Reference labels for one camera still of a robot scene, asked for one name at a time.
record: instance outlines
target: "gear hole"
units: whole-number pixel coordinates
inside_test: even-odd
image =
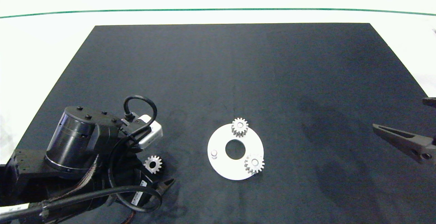
[[[240,140],[231,140],[225,145],[225,152],[231,159],[241,159],[245,155],[245,146]]]

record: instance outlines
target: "white circular plate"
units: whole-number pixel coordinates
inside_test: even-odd
[[[232,159],[225,152],[225,146],[231,140],[239,140],[244,144],[246,152],[242,158]],[[243,180],[253,175],[244,166],[244,161],[250,154],[258,154],[263,158],[263,145],[259,136],[248,128],[246,135],[237,137],[232,133],[231,123],[218,128],[207,145],[207,156],[212,167],[222,177],[230,180]]]

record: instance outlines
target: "black table surface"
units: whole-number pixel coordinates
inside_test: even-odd
[[[372,132],[378,123],[429,136],[434,110],[369,24],[97,26],[19,148],[47,148],[66,106],[121,117],[131,94],[154,100],[164,131],[140,157],[160,155],[176,178],[162,207],[133,223],[436,221],[434,168]],[[264,171],[244,181],[221,177],[206,151],[236,117],[265,150]],[[113,204],[65,223],[120,223],[128,214]]]

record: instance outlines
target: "small spur gear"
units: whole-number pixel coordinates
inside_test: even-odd
[[[144,166],[150,173],[156,174],[162,168],[162,159],[159,156],[148,157]]]
[[[259,171],[262,171],[265,162],[263,161],[263,157],[259,154],[250,154],[247,156],[244,166],[248,172],[257,174]]]
[[[235,118],[232,122],[232,133],[237,137],[246,135],[248,131],[248,123],[243,118]]]

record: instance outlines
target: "green line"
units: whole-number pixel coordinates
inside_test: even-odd
[[[24,17],[24,16],[36,16],[36,15],[45,15],[45,14],[59,14],[59,13],[155,12],[155,11],[299,11],[299,10],[360,11],[360,12],[403,13],[403,14],[436,16],[436,13],[417,13],[417,12],[406,12],[406,11],[353,9],[353,8],[185,8],[185,9],[112,9],[112,10],[60,11],[60,12],[48,12],[48,13],[30,13],[30,14],[20,14],[20,15],[11,15],[11,16],[0,16],[0,19]]]

